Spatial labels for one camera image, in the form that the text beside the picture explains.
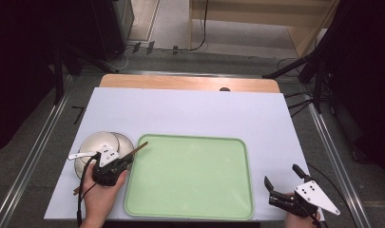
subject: wooden cabinet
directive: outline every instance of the wooden cabinet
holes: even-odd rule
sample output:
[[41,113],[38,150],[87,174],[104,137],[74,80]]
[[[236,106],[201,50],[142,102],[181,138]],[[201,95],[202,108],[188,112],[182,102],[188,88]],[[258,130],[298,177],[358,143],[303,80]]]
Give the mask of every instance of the wooden cabinet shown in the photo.
[[[209,0],[207,20],[286,26],[298,56],[307,53],[321,29],[332,20],[338,0]],[[192,19],[202,19],[206,0],[189,0]]]

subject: black stand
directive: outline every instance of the black stand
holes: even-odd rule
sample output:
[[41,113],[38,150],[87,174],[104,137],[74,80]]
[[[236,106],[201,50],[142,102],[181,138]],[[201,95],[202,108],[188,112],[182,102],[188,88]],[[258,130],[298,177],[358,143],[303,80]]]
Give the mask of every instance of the black stand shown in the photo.
[[330,68],[334,62],[332,56],[337,56],[336,53],[339,52],[338,47],[336,47],[336,44],[339,42],[339,37],[344,37],[344,34],[348,32],[347,28],[350,27],[351,20],[347,19],[347,14],[355,2],[356,1],[354,0],[345,0],[339,2],[337,13],[333,22],[331,23],[331,26],[328,28],[322,40],[320,40],[319,44],[310,54],[296,60],[294,63],[285,66],[284,68],[274,73],[262,75],[262,78],[276,79],[279,76],[289,72],[290,70],[305,64],[304,69],[298,76],[298,80],[302,84],[307,84],[315,75],[317,75],[314,92],[314,106],[318,113],[320,113],[321,111],[319,108],[319,102],[323,80],[325,75],[329,73]]
[[98,62],[93,59],[77,47],[73,47],[71,45],[57,45],[55,50],[53,51],[53,65],[55,69],[55,83],[56,83],[56,92],[55,92],[55,101],[54,104],[57,105],[59,101],[62,99],[64,94],[64,78],[62,71],[62,64],[65,64],[67,70],[72,75],[80,75],[82,72],[82,67],[77,62],[75,56],[79,56],[92,65],[95,65],[100,70],[105,73],[114,73],[108,66]]

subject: wooden board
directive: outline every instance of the wooden board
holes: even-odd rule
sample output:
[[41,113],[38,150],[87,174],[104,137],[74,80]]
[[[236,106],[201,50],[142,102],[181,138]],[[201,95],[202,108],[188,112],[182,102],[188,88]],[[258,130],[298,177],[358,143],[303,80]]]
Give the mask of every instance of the wooden board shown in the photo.
[[268,79],[189,77],[169,75],[107,74],[100,87],[131,87],[219,91],[227,87],[238,92],[280,93],[278,83]]

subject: wrist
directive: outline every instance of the wrist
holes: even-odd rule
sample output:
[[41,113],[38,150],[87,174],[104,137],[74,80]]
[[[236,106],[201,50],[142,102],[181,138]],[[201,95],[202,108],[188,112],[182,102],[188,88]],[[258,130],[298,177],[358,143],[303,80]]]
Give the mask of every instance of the wrist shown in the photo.
[[85,218],[82,222],[81,228],[101,228],[104,225],[105,220]]

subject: robotic hand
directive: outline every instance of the robotic hand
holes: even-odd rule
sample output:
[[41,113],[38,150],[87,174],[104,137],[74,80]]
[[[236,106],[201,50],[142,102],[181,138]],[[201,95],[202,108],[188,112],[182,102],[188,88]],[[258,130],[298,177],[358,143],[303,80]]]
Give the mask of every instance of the robotic hand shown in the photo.
[[274,186],[265,177],[264,184],[270,194],[269,204],[303,218],[312,217],[314,219],[313,214],[319,207],[337,216],[340,215],[339,210],[320,189],[315,179],[305,174],[296,164],[293,165],[293,170],[301,179],[304,179],[304,184],[297,186],[292,196],[274,191]]

